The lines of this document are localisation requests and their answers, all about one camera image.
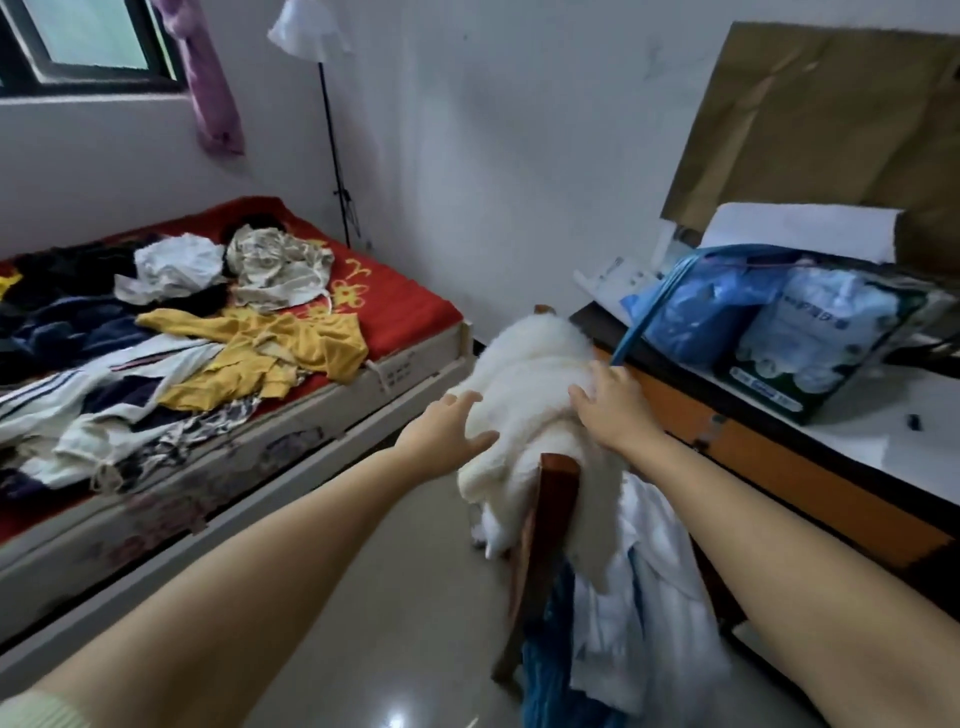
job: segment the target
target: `white wall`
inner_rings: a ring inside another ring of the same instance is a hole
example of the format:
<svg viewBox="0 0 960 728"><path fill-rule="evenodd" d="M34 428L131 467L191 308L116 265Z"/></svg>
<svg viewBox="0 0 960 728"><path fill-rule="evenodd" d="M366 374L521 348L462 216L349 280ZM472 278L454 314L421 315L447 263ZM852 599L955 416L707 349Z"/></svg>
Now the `white wall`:
<svg viewBox="0 0 960 728"><path fill-rule="evenodd" d="M266 38L282 0L203 0L247 155L200 148L185 96L0 102L0 257L282 197L342 236L317 66Z"/></svg>
<svg viewBox="0 0 960 728"><path fill-rule="evenodd" d="M488 340L652 251L734 20L960 32L951 0L329 0L347 185L377 255Z"/></svg>

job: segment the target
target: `pile of clothes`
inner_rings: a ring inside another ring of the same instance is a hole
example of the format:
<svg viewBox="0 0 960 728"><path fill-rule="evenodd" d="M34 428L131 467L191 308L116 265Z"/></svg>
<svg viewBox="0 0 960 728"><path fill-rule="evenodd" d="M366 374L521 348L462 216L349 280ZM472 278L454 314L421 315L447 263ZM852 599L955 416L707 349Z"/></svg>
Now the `pile of clothes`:
<svg viewBox="0 0 960 728"><path fill-rule="evenodd" d="M516 545L539 483L540 456L572 457L580 489L565 566L523 646L527 728L691 726L728 669L689 535L666 498L600 448L567 388L592 391L589 340L553 315L522 319L454 389L484 395L467 435L500 432L458 473L480 504L474 540L495 558Z"/></svg>
<svg viewBox="0 0 960 728"><path fill-rule="evenodd" d="M334 314L333 252L275 218L21 255L0 277L0 497L118 492L368 350ZM326 298L299 318L283 309Z"/></svg>

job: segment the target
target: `white cloth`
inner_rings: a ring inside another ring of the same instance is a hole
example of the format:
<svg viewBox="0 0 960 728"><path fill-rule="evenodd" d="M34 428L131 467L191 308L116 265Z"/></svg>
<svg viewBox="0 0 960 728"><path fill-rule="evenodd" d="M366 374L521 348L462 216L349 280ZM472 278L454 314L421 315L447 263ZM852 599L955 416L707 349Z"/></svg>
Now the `white cloth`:
<svg viewBox="0 0 960 728"><path fill-rule="evenodd" d="M224 247L189 233L140 248L133 262L135 279L113 277L113 295L133 305L183 298L224 280Z"/></svg>
<svg viewBox="0 0 960 728"><path fill-rule="evenodd" d="M332 49L350 53L333 10L321 0L287 0L267 38L291 56L325 63Z"/></svg>
<svg viewBox="0 0 960 728"><path fill-rule="evenodd" d="M610 594L579 576L574 587L570 687L642 725L693 725L730 666L689 534L663 494L631 473L618 530Z"/></svg>
<svg viewBox="0 0 960 728"><path fill-rule="evenodd" d="M14 390L0 398L0 446L15 446L23 461L16 468L48 488L62 488L85 477L91 478L95 488L119 487L122 478L113 466L176 423L139 432L131 425L152 412L171 386L200 370L223 347L203 339L159 334ZM136 365L141 359L145 363ZM158 378L160 383L143 404L119 402L99 412L82 413L86 395L125 376Z"/></svg>
<svg viewBox="0 0 960 728"><path fill-rule="evenodd" d="M493 447L457 476L463 498L483 504L487 558L517 542L540 455L569 455L580 464L581 476L566 556L574 570L605 591L606 566L617 548L616 504L624 464L589 437L567 393L571 384L592 389L587 366L592 358L589 340L566 319L529 316L500 333L473 374L451 391L472 389L484 396L470 410L468 436L489 429L500 433Z"/></svg>
<svg viewBox="0 0 960 728"><path fill-rule="evenodd" d="M239 278L233 291L237 305L274 311L330 297L333 251L276 228L245 225L230 241L227 264Z"/></svg>

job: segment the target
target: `person's right hand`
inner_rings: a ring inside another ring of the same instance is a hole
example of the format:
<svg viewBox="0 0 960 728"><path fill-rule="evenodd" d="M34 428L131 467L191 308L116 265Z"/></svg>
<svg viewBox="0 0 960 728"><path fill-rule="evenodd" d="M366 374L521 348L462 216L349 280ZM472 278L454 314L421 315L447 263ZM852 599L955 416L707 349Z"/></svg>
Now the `person's right hand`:
<svg viewBox="0 0 960 728"><path fill-rule="evenodd" d="M591 399L581 387L569 388L570 403L580 422L600 445L625 455L631 446L658 440L658 425L640 384L623 367L608 367L591 361L596 396Z"/></svg>

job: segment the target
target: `tiled floor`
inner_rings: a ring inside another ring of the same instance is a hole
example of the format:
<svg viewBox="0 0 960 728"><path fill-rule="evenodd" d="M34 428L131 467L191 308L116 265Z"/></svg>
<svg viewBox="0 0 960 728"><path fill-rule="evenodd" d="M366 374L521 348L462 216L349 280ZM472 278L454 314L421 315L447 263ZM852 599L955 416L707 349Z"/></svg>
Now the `tiled floor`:
<svg viewBox="0 0 960 728"><path fill-rule="evenodd" d="M420 488L373 535L248 726L519 726L518 705L488 677L505 578L470 548L452 478ZM735 659L708 725L822 724Z"/></svg>

